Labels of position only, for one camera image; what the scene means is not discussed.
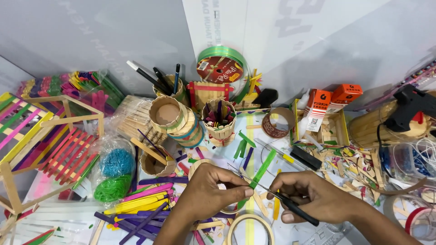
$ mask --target blue yarn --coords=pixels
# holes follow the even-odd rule
[[[118,177],[132,174],[135,170],[135,160],[125,149],[113,149],[100,162],[100,170],[105,177]]]

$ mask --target glue box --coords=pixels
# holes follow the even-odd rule
[[[312,89],[310,91],[309,102],[307,102],[304,116],[308,116],[309,124],[307,131],[318,132],[320,130],[327,107],[330,104],[331,92]]]
[[[339,88],[333,92],[327,112],[340,111],[362,94],[363,90],[359,85],[341,84]]]

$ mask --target glue bottle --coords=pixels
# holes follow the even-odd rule
[[[303,117],[299,122],[298,122],[298,139],[302,139],[304,133],[306,132],[307,129],[307,125],[309,124],[309,118],[307,116]]]
[[[301,99],[297,102],[297,110],[305,110],[307,106],[307,102],[309,102],[309,92],[310,89],[306,91],[306,93],[301,97]]]

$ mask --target barcode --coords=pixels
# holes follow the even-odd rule
[[[198,70],[202,70],[204,71],[204,69],[206,69],[206,66],[209,64],[209,62],[206,61],[202,61],[200,66],[198,67]]]

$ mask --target hand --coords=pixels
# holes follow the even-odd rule
[[[217,184],[226,185],[227,190],[218,189]],[[254,190],[248,185],[228,169],[202,163],[180,195],[174,211],[183,209],[192,222],[208,219],[223,208],[251,197]]]
[[[361,199],[337,188],[312,171],[279,173],[269,187],[290,197],[299,208],[319,221],[338,224],[350,221],[361,207],[368,205]],[[267,199],[274,196],[268,193]],[[285,224],[306,222],[282,204]]]

